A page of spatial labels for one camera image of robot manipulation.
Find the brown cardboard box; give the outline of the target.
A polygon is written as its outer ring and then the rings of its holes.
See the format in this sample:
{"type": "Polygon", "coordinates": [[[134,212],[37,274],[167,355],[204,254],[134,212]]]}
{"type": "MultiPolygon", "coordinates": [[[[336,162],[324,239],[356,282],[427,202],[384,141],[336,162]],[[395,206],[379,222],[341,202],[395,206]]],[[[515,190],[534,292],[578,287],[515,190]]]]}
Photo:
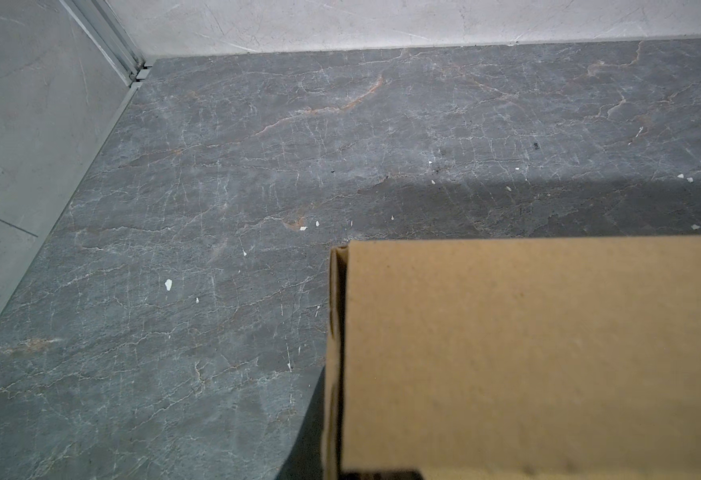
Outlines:
{"type": "Polygon", "coordinates": [[[701,479],[701,235],[334,248],[322,464],[701,479]]]}

